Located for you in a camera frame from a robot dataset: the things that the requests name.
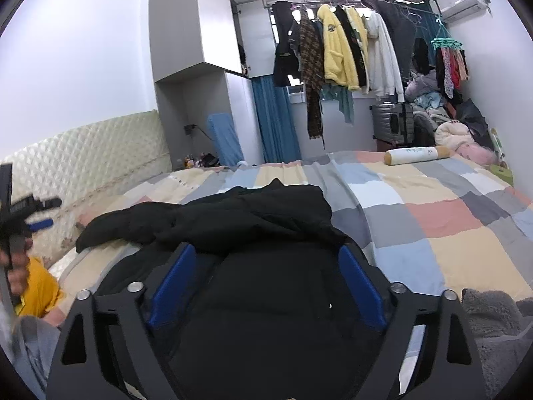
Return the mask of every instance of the power cord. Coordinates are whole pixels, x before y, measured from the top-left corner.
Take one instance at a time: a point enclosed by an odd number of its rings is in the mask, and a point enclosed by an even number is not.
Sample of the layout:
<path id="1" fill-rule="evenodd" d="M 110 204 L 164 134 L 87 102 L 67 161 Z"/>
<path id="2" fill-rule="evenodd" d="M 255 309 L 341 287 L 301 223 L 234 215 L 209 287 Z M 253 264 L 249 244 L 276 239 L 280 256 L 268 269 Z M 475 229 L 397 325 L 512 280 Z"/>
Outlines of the power cord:
<path id="1" fill-rule="evenodd" d="M 213 141 L 213 139 L 206 134 L 206 132 L 198 125 L 185 125 L 183 126 L 183 129 L 185 130 L 185 135 L 192 135 L 193 134 L 193 129 L 200 129 L 202 131 L 202 133 L 207 137 L 209 138 L 211 141 Z"/>

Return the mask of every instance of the gray suitcase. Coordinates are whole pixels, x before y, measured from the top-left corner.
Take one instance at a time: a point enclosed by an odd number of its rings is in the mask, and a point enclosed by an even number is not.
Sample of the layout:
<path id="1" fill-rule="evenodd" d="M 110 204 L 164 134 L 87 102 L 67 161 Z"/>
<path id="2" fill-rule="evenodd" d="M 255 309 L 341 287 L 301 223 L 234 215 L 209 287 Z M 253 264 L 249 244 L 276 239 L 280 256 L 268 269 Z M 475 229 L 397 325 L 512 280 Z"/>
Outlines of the gray suitcase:
<path id="1" fill-rule="evenodd" d="M 415 136 L 411 104 L 383 103 L 372 105 L 374 138 L 394 145 L 410 145 Z"/>

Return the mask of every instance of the bed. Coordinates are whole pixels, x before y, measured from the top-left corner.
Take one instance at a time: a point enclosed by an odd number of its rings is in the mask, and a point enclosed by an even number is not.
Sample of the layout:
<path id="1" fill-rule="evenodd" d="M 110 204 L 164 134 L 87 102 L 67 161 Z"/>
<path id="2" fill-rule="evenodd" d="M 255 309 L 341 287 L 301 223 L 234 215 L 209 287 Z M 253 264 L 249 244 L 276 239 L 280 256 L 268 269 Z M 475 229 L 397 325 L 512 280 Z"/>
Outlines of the bed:
<path id="1" fill-rule="evenodd" d="M 332 224 L 391 282 L 434 295 L 449 288 L 460 296 L 469 287 L 502 290 L 515 300 L 533 296 L 531 201 L 460 156 L 391 167 L 383 153 L 345 151 L 291 164 L 188 169 L 141 183 L 102 213 L 149 200 L 185 204 L 273 179 L 322 188 Z M 110 266 L 136 250 L 113 242 L 80 255 L 71 251 L 51 272 L 74 295 L 95 287 Z"/>
<path id="2" fill-rule="evenodd" d="M 383 153 L 344 151 L 291 164 L 188 169 L 171 173 L 157 112 L 99 122 L 22 149 L 14 162 L 14 197 L 59 195 L 55 227 L 34 235 L 35 254 L 67 293 L 95 290 L 109 269 L 138 250 L 112 242 L 77 254 L 75 223 L 143 201 L 185 204 L 273 179 L 323 190 L 332 224 L 353 238 L 391 282 L 440 295 L 446 288 L 533 296 L 533 205 L 507 183 L 460 156 L 386 166 Z M 419 349 L 415 328 L 408 356 Z"/>

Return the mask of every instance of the brown patterned scarf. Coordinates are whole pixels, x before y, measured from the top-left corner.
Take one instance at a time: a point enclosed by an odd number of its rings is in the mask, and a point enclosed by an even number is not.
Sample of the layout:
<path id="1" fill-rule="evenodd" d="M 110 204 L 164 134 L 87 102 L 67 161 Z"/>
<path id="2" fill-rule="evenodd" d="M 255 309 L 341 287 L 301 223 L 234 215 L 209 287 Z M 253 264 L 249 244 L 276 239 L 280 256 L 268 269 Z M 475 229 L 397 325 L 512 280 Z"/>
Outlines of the brown patterned scarf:
<path id="1" fill-rule="evenodd" d="M 324 50 L 313 23 L 305 10 L 300 20 L 300 57 L 302 80 L 305 83 L 307 103 L 307 133 L 309 138 L 322 138 L 322 109 L 320 90 L 324 83 Z"/>

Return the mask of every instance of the upholstered headboard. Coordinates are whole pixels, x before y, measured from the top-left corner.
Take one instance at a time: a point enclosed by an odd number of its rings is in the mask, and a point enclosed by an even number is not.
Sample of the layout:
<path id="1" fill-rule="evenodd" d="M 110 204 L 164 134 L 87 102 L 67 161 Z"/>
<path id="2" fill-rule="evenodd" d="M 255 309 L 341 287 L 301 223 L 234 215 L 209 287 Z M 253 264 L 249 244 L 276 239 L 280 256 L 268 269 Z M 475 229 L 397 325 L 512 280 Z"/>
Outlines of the upholstered headboard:
<path id="1" fill-rule="evenodd" d="M 54 219 L 54 227 L 34 235 L 33 253 L 47 268 L 74 246 L 75 221 L 84 208 L 172 171 L 155 110 L 68 130 L 3 161 L 13 163 L 13 200 L 31 192 L 63 200 L 59 210 L 42 214 Z"/>

